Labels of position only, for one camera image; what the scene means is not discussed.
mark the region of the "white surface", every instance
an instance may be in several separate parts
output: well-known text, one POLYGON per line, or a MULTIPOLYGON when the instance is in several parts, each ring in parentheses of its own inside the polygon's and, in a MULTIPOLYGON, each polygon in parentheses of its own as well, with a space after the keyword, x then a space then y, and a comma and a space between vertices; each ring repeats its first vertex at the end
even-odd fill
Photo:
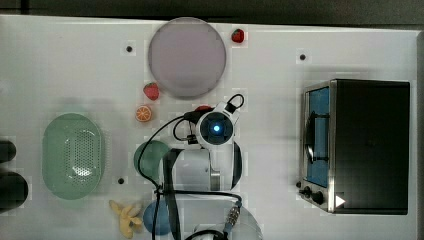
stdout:
MULTIPOLYGON (((228 54, 218 87, 196 100, 161 92, 152 102, 142 93, 153 80, 147 48, 163 23, 0 16, 0 135, 17 146, 16 159, 1 167, 16 169, 31 191, 21 208, 0 215, 0 239, 123 239, 108 201, 152 198, 152 186, 133 168, 137 146, 171 118, 235 93, 246 97, 236 130, 244 157, 236 191, 265 239, 417 238, 416 32, 212 24, 228 54), (237 27, 247 33, 242 45, 230 41, 237 27), (300 93, 334 77, 411 82, 408 215, 328 215, 297 197, 300 93), (147 124, 134 115, 143 103, 154 111, 147 124), (79 201, 58 199, 41 177, 42 134, 65 112, 85 114, 107 137, 105 175, 79 201)), ((171 129, 160 139, 178 146, 171 129)), ((141 238, 149 234, 134 237, 141 238)))

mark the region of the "blue bowl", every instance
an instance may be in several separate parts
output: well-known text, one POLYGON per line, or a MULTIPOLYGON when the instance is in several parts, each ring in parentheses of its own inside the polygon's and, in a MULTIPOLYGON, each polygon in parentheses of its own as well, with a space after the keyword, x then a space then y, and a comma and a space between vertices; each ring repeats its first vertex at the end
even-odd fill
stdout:
MULTIPOLYGON (((143 222, 144 226, 149 232, 153 230, 153 216, 155 214, 156 201, 153 201, 147 208, 144 210, 143 222)), ((169 214, 168 207, 165 200, 159 201, 158 216, 156 218, 156 235, 166 235, 171 231, 171 226, 169 225, 169 214)))

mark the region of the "green plastic colander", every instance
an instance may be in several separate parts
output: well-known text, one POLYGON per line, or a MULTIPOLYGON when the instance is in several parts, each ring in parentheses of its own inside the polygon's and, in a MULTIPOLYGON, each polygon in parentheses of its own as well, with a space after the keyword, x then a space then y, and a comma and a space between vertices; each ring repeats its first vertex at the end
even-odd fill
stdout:
POLYGON ((104 171, 104 139, 88 118, 68 113, 54 119, 43 137, 43 179, 60 198, 74 200, 93 191, 104 171))

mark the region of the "plate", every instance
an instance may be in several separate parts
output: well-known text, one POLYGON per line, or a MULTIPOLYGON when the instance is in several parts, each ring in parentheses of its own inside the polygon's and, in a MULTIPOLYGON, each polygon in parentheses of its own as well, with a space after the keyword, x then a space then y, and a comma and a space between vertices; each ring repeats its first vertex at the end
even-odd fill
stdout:
POLYGON ((215 88, 226 64, 218 32, 197 18, 176 18, 162 26, 149 46, 149 67, 160 87, 193 98, 215 88))

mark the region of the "strawberry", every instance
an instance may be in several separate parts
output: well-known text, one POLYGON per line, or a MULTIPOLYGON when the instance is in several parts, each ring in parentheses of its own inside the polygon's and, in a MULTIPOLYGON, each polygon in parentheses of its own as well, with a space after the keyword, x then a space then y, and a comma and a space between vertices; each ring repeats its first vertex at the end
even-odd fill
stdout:
POLYGON ((159 88, 156 83, 149 83, 143 88, 144 94, 150 99, 150 100, 156 100, 159 97, 159 88))
POLYGON ((212 109, 212 107, 210 107, 208 105, 201 105, 201 106, 198 106, 194 111, 203 111, 203 110, 208 110, 208 109, 212 109))
POLYGON ((241 29, 236 29, 231 35, 231 40, 236 43, 242 43, 244 41, 244 31, 241 29))

